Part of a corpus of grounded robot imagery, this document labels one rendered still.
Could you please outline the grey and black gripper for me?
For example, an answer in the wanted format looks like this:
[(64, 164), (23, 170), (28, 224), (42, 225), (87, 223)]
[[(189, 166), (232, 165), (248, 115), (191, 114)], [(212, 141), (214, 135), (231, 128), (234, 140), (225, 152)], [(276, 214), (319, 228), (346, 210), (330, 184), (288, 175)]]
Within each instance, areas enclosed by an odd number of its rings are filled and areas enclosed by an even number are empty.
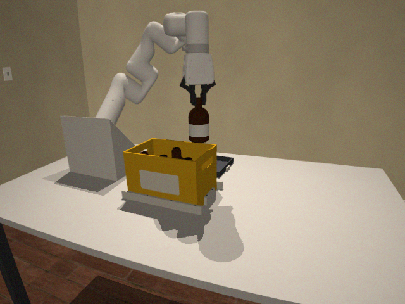
[(202, 104), (206, 105), (206, 93), (216, 85), (213, 60), (209, 53), (186, 53), (184, 56), (183, 79), (180, 87), (190, 93), (190, 103), (193, 106), (197, 105), (195, 85), (201, 85), (200, 97), (202, 98)]

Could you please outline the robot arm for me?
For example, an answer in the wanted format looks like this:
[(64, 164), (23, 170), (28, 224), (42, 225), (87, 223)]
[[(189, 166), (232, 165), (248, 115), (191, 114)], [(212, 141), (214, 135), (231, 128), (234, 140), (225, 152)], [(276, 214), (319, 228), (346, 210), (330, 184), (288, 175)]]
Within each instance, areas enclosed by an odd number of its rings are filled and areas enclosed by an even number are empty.
[(150, 22), (139, 47), (126, 65), (127, 72), (142, 84), (124, 73), (116, 74), (95, 118), (108, 118), (116, 125), (125, 98), (135, 104), (143, 101), (158, 78), (157, 69), (150, 64), (155, 53), (154, 43), (168, 54), (176, 53), (180, 48), (185, 53), (208, 53), (208, 34), (208, 14), (205, 11), (166, 14), (163, 26)]

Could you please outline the yellow crate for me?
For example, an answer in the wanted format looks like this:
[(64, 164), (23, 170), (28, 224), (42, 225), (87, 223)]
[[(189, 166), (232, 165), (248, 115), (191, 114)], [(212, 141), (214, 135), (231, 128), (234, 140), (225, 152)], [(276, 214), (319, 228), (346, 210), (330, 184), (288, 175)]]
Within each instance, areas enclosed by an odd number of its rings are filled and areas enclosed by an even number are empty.
[[(192, 160), (172, 158), (174, 147)], [(149, 155), (140, 154), (145, 149)], [(152, 138), (123, 158), (128, 191), (203, 206), (205, 195), (217, 189), (217, 144)]]

